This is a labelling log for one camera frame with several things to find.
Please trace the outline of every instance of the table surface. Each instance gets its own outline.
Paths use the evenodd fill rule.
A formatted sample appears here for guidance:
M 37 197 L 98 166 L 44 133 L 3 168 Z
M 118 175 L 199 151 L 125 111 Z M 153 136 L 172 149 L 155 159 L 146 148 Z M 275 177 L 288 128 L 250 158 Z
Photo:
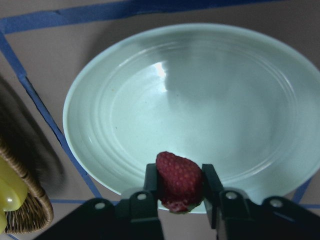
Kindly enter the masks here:
M 98 53 L 133 34 L 180 23 L 219 23 L 244 27 L 295 48 L 320 69 L 320 1 L 288 0 L 185 2 L 110 0 L 1 0 L 0 91 L 25 108 L 48 140 L 51 152 L 40 180 L 53 208 L 53 223 L 94 197 L 119 201 L 79 166 L 66 150 L 63 105 L 79 71 Z M 12 110 L 19 116 L 21 108 Z M 320 215 L 320 171 L 287 195 Z M 205 214 L 174 215 L 160 210 L 167 240 L 211 240 Z M 30 240 L 30 234 L 1 234 L 3 240 Z

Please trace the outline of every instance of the blue painter's tape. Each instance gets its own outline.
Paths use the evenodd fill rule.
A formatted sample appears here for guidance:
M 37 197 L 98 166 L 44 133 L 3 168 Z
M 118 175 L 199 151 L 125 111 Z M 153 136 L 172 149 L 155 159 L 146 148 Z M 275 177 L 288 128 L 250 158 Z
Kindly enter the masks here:
M 14 240 L 19 240 L 18 238 L 16 238 L 15 236 L 11 235 L 11 234 L 7 234 L 10 238 L 14 239 Z
M 300 203 L 301 199 L 304 197 L 305 192 L 311 182 L 312 178 L 310 178 L 308 181 L 306 181 L 304 184 L 302 184 L 300 187 L 298 187 L 292 197 L 292 201 L 296 204 Z
M 14 53 L 13 49 L 9 45 L 5 36 L 0 32 L 0 51 L 11 65 L 12 69 L 14 70 L 17 76 L 25 76 L 26 70 L 18 60 L 16 54 Z
M 320 204 L 300 204 L 305 209 L 320 209 Z
M 86 200 L 76 200 L 76 199 L 50 199 L 53 204 L 84 204 Z M 110 201 L 113 205 L 117 205 L 118 201 Z
M 281 0 L 127 0 L 5 17 L 0 19 L 0 31 L 3 34 L 11 34 L 34 29 L 123 19 L 139 14 L 174 13 L 272 1 Z

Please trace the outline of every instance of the red strawberry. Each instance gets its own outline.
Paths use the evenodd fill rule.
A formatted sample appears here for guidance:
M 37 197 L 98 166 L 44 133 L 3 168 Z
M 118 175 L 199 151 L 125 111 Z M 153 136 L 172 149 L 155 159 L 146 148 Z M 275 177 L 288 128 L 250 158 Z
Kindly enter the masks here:
M 202 170 L 184 157 L 164 151 L 156 156 L 159 199 L 173 213 L 186 213 L 202 201 Z

